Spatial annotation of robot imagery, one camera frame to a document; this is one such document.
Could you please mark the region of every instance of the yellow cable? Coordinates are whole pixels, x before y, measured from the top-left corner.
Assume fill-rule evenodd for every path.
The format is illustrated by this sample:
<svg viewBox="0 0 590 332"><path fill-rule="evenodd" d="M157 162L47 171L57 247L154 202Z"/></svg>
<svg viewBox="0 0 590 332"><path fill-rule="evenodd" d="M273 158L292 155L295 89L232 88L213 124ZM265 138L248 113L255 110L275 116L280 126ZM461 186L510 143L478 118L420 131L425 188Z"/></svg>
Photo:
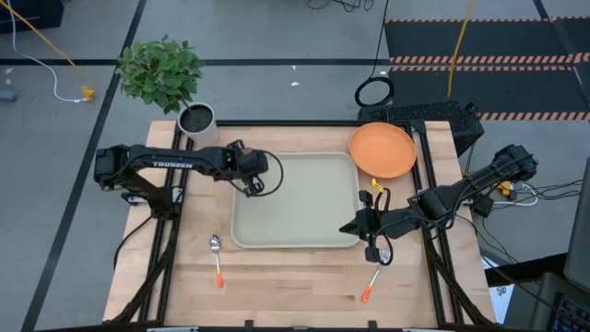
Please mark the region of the yellow cable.
<svg viewBox="0 0 590 332"><path fill-rule="evenodd" d="M473 13L473 9L476 7L476 0L469 1L469 8L467 9L467 15L463 20L463 27L461 27L461 33L459 33L459 39L457 40L457 45L454 47L453 58L451 58L451 71L449 72L449 86L446 91L446 97L451 98L451 91L453 90L453 72L454 72L454 62L457 58L457 54L459 53L459 47L461 47L461 41L463 40L463 35L465 34L465 29L467 27L467 22L469 18L471 18L471 13Z"/></svg>
<svg viewBox="0 0 590 332"><path fill-rule="evenodd" d="M42 33L40 33L37 29L35 29L35 27L33 27L32 24L30 24L26 18L22 17L19 13L17 13L14 9L12 9L7 3L4 2L4 0L0 0L0 5L4 6L6 9L8 9L9 11L12 12L12 14L14 14L18 19L20 19L22 22L24 22L26 25L29 26L29 28L31 28L33 31L35 31L35 33L37 33L37 35L39 37L41 37L41 39L44 42L47 42L47 44L49 46L51 46L51 48L53 48L54 51L58 52L60 55L62 55L64 57L65 60L67 60L67 62L74 67L80 74L82 74L82 76L88 81L88 83L90 84L90 86L96 86L93 84L93 80L92 78L90 78L90 76L88 76L80 67L78 67L76 64L74 64L74 62L69 58L69 56L67 56L66 53L64 53L62 50L60 50L59 48L57 48L57 46L53 45L52 42L50 42L47 38L45 38L45 36L43 36Z"/></svg>

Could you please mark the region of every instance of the black floor mat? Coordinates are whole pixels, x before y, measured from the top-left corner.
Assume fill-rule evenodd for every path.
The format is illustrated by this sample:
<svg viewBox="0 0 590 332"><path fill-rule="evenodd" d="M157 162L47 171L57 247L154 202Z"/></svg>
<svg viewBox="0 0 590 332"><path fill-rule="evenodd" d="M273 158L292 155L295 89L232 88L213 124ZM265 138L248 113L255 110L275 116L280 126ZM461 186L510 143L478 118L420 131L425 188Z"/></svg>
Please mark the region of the black floor mat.
<svg viewBox="0 0 590 332"><path fill-rule="evenodd" d="M556 18L555 23L565 28L577 53L590 52L590 18Z"/></svg>
<svg viewBox="0 0 590 332"><path fill-rule="evenodd" d="M397 56L451 56L462 26L462 20L388 20L385 38L390 57ZM567 55L548 20L474 20L467 24L461 43L460 55L533 56L532 61L553 55L557 63L560 55ZM501 63L518 63L521 57Z"/></svg>
<svg viewBox="0 0 590 332"><path fill-rule="evenodd" d="M455 71L451 98L473 101L482 113L588 111L570 67L496 67L493 71L488 67L468 68ZM395 84L394 105L447 100L448 67L395 66L389 77Z"/></svg>

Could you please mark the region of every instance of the potted plant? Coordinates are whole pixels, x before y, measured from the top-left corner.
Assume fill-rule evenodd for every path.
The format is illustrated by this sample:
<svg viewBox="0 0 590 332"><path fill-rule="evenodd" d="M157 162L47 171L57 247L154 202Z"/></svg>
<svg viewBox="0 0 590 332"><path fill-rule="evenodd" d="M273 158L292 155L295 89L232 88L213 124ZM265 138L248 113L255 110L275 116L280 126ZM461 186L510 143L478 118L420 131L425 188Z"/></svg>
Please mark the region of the potted plant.
<svg viewBox="0 0 590 332"><path fill-rule="evenodd" d="M208 145L218 140L218 129L213 109L203 102L191 102L204 64L193 49L188 41L168 41L168 35L160 41L135 41L123 50L117 73L127 97L156 103L164 114L177 112L179 128L195 143Z"/></svg>

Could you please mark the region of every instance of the orange bowl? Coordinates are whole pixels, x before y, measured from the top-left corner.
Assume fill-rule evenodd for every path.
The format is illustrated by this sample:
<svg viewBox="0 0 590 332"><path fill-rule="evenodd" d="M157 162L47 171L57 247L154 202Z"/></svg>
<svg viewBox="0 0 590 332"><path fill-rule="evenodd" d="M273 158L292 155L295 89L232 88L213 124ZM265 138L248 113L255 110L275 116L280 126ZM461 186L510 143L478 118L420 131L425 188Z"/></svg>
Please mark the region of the orange bowl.
<svg viewBox="0 0 590 332"><path fill-rule="evenodd" d="M414 141L402 129L386 123L365 124L350 138L350 156L363 171L380 178L395 178L416 162Z"/></svg>

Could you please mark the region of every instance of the black ring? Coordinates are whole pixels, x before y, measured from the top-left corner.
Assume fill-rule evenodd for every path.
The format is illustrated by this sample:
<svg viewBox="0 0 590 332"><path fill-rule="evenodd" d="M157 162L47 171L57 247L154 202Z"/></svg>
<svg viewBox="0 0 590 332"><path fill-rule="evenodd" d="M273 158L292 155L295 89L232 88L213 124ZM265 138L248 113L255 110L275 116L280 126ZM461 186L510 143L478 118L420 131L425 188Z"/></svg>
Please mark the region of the black ring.
<svg viewBox="0 0 590 332"><path fill-rule="evenodd" d="M371 84L372 82L383 82L383 83L387 84L387 86L389 87L389 92L387 93L387 96L385 96L385 98L383 98L381 101L377 101L374 104L366 104L366 103L360 101L360 92L366 86ZM362 82L362 84L359 85L359 87L357 88L357 91L354 93L354 101L360 107L385 105L387 102L391 101L394 98L394 93L395 93L394 82L391 79L389 79L387 77L369 77L369 79Z"/></svg>

